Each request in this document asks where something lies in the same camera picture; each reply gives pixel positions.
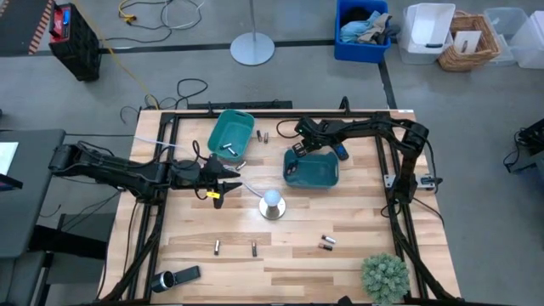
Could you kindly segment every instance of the wooden table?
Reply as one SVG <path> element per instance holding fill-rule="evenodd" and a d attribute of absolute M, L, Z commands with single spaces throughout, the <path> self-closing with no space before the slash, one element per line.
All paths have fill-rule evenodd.
<path fill-rule="evenodd" d="M 155 139 L 160 116 L 160 111 L 142 112 L 136 135 Z M 391 116 L 415 120 L 411 111 L 391 111 Z M 201 278 L 167 292 L 153 293 L 152 303 L 333 303 L 344 295 L 354 302 L 371 302 L 361 289 L 362 261 L 380 252 L 394 254 L 389 220 L 380 215 L 386 201 L 374 138 L 344 141 L 351 157 L 340 162 L 340 179 L 334 188 L 293 189 L 282 178 L 283 155 L 299 139 L 278 136 L 275 130 L 278 121 L 255 120 L 254 130 L 269 132 L 269 143 L 259 143 L 253 135 L 241 176 L 261 193 L 278 189 L 286 200 L 285 215 L 276 221 L 263 218 L 258 210 L 259 199 L 243 186 L 226 196 L 220 210 L 213 208 L 211 200 L 195 198 L 193 190 L 170 190 L 156 272 L 199 265 Z M 182 119 L 177 143 L 192 152 L 190 144 L 196 139 L 206 156 L 207 139 L 215 122 L 215 119 Z M 294 124 L 285 123 L 280 131 L 292 133 Z M 154 148 L 154 144 L 135 139 L 130 158 L 148 161 Z M 385 151 L 392 173 L 388 147 Z M 175 157 L 193 158 L 180 149 L 176 149 Z M 418 159 L 416 172 L 428 173 L 425 156 Z M 419 190 L 416 197 L 438 209 L 431 191 Z M 102 296 L 122 276 L 133 205 L 134 198 L 123 194 L 111 235 Z M 416 202 L 411 204 L 411 210 L 423 262 L 448 292 L 459 296 L 440 220 Z M 129 263 L 142 211 L 142 207 L 137 208 L 132 225 Z M 323 242 L 320 239 L 323 234 L 337 240 L 332 252 L 317 247 Z M 213 255 L 216 240 L 221 240 L 219 256 Z M 252 257 L 251 241 L 257 242 L 257 258 Z M 146 271 L 147 262 L 144 262 L 136 297 L 143 294 Z M 411 287 L 416 297 L 413 274 Z"/>

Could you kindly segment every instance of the black desk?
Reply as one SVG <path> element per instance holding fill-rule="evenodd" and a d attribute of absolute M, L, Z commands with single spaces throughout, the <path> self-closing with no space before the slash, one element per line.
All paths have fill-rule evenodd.
<path fill-rule="evenodd" d="M 0 142 L 19 143 L 8 176 L 23 183 L 0 192 L 0 298 L 16 305 L 30 304 L 40 269 L 50 262 L 46 251 L 105 256 L 104 241 L 36 225 L 51 180 L 48 165 L 64 137 L 63 130 L 0 133 Z"/>
<path fill-rule="evenodd" d="M 19 143 L 8 176 L 23 182 L 21 190 L 0 192 L 0 258 L 53 251 L 104 259 L 103 241 L 36 225 L 51 180 L 48 165 L 64 137 L 63 130 L 0 133 L 0 142 Z"/>
<path fill-rule="evenodd" d="M 0 258 L 26 251 L 51 180 L 49 162 L 64 138 L 63 130 L 0 133 L 0 142 L 19 143 L 8 176 L 23 182 L 21 190 L 0 193 Z"/>

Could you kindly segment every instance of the green succulent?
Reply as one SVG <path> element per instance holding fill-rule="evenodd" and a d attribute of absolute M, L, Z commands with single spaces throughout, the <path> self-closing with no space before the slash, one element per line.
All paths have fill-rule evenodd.
<path fill-rule="evenodd" d="M 376 303 L 397 303 L 410 290 L 406 263 L 397 256 L 387 253 L 370 256 L 362 269 L 363 288 Z"/>

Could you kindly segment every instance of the yellow tag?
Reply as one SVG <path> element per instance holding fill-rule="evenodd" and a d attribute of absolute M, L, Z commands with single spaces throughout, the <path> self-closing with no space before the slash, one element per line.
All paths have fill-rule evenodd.
<path fill-rule="evenodd" d="M 206 196 L 212 197 L 214 199 L 218 199 L 219 197 L 221 197 L 221 195 L 219 193 L 213 192 L 213 191 L 208 191 L 206 193 Z"/>

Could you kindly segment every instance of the teal tray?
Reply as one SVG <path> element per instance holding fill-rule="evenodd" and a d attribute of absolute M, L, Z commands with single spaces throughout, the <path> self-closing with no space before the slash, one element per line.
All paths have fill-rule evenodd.
<path fill-rule="evenodd" d="M 215 123 L 210 139 L 207 141 L 207 148 L 223 160 L 239 162 L 246 152 L 254 125 L 253 116 L 237 110 L 225 110 Z M 238 153 L 238 156 L 233 156 L 228 150 L 220 149 L 226 144 L 232 144 L 230 148 Z"/>
<path fill-rule="evenodd" d="M 296 170 L 287 174 L 287 169 L 295 162 Z M 333 152 L 298 158 L 293 150 L 288 150 L 283 158 L 283 179 L 291 187 L 329 189 L 338 183 L 338 158 Z"/>

